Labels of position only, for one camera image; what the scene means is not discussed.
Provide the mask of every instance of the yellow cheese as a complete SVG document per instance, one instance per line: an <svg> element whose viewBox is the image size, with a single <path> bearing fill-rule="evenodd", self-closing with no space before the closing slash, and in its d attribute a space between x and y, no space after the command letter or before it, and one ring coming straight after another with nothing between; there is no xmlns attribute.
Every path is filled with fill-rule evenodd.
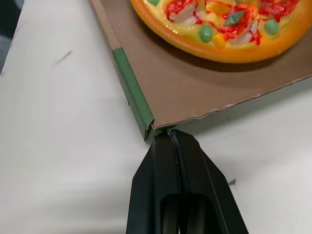
<svg viewBox="0 0 312 234"><path fill-rule="evenodd" d="M206 10L207 10L207 12L214 12L217 15L224 15L224 14L228 13L230 8L224 4L213 1L213 2L210 2L206 5Z"/></svg>

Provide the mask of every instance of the brown cardboard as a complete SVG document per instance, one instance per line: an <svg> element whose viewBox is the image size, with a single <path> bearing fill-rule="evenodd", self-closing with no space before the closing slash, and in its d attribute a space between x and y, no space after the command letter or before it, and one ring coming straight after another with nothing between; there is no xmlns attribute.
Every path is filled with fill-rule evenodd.
<svg viewBox="0 0 312 234"><path fill-rule="evenodd" d="M129 0L92 2L106 10L154 116L154 129L204 117L312 76L312 30L279 57L223 64L165 42L140 20Z"/></svg>

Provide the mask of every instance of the pizza topping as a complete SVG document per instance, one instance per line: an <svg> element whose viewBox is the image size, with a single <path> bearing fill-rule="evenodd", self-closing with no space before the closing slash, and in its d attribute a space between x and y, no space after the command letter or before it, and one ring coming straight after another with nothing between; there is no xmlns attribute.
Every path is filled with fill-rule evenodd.
<svg viewBox="0 0 312 234"><path fill-rule="evenodd" d="M214 45L220 49L224 48L226 45L226 41L221 33L214 35L212 41Z"/></svg>
<svg viewBox="0 0 312 234"><path fill-rule="evenodd" d="M150 4L157 6L160 0L147 0Z"/></svg>
<svg viewBox="0 0 312 234"><path fill-rule="evenodd" d="M231 5L224 4L218 1L206 1L206 12L215 13L218 16L222 16L223 18L228 17L228 12L232 8Z"/></svg>
<svg viewBox="0 0 312 234"><path fill-rule="evenodd" d="M162 0L146 1L158 7ZM278 32L281 17L289 15L299 1L169 0L164 13L175 24L200 25L186 27L185 30L197 29L196 37L203 43L212 41L218 48L224 48L227 43L260 45L263 37L265 41L265 37Z"/></svg>
<svg viewBox="0 0 312 234"><path fill-rule="evenodd" d="M236 4L230 10L230 14L232 15L241 11L243 11L244 14L237 23L230 26L224 25L223 28L219 29L219 32L223 33L225 40L234 39L241 34L247 33L249 31L248 28L251 27L255 17L257 16L257 10L253 6L245 4Z"/></svg>
<svg viewBox="0 0 312 234"><path fill-rule="evenodd" d="M237 38L229 40L229 43L234 45L245 44L248 42L253 42L256 40L255 35L258 30L258 21L254 20L250 25L244 30L244 32L239 35Z"/></svg>
<svg viewBox="0 0 312 234"><path fill-rule="evenodd" d="M299 0L260 0L259 14L280 22L281 17L289 15L298 2Z"/></svg>
<svg viewBox="0 0 312 234"><path fill-rule="evenodd" d="M274 19L270 19L265 23L264 30L267 34L274 35L278 31L278 23Z"/></svg>
<svg viewBox="0 0 312 234"><path fill-rule="evenodd" d="M231 26L233 24L238 23L239 20L244 15L244 13L245 11L238 11L238 12L231 14L230 16L228 16L223 26L226 27L226 26Z"/></svg>
<svg viewBox="0 0 312 234"><path fill-rule="evenodd" d="M199 30L199 37L204 43L210 42L213 37L213 29L208 25L201 26Z"/></svg>
<svg viewBox="0 0 312 234"><path fill-rule="evenodd" d="M167 18L178 24L195 24L195 10L198 6L197 0L175 0L168 4L165 9Z"/></svg>

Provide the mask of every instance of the black mark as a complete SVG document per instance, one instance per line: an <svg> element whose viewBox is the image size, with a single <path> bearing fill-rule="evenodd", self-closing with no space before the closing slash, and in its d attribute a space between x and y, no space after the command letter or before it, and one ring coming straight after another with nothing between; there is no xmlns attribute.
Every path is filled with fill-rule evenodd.
<svg viewBox="0 0 312 234"><path fill-rule="evenodd" d="M67 59L71 54L73 53L73 51L69 51L66 55L64 55L60 60L58 60L53 67L59 65L61 62L63 62L65 59Z"/></svg>
<svg viewBox="0 0 312 234"><path fill-rule="evenodd" d="M0 73L0 77L3 77L5 75L5 72Z"/></svg>
<svg viewBox="0 0 312 234"><path fill-rule="evenodd" d="M232 186L232 185L235 185L236 184L236 179L233 179L229 182L229 185Z"/></svg>

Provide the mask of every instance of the basil leaf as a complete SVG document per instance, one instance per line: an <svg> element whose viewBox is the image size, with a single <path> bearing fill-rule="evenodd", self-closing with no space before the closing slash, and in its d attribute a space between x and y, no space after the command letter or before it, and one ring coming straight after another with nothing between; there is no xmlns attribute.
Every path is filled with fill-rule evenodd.
<svg viewBox="0 0 312 234"><path fill-rule="evenodd" d="M233 24L236 24L239 22L239 20L243 17L245 11L238 11L238 12L235 12L233 14L231 14L225 21L224 23L224 27L226 26L231 26Z"/></svg>

